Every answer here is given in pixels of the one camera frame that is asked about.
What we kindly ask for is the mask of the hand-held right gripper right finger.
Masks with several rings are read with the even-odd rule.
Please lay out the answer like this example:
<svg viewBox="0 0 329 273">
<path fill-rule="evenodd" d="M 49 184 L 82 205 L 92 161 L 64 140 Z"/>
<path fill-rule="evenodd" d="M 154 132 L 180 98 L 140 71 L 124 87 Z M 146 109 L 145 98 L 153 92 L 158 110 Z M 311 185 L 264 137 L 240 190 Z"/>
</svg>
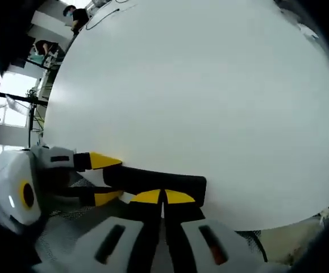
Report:
<svg viewBox="0 0 329 273">
<path fill-rule="evenodd" d="M 166 189 L 164 214 L 173 267 L 178 272 L 288 272 L 253 253 L 247 240 L 205 218 L 186 193 Z"/>
</svg>

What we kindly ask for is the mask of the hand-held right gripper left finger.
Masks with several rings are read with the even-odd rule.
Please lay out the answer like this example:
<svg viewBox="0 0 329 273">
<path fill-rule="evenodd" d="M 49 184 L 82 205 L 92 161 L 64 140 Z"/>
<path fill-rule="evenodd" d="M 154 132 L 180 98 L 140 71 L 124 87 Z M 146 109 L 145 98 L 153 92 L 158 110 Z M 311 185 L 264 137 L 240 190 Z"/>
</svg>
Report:
<svg viewBox="0 0 329 273">
<path fill-rule="evenodd" d="M 33 272 L 150 272 L 159 242 L 163 190 L 134 196 L 121 217 L 109 217 L 76 242 L 57 262 Z"/>
</svg>

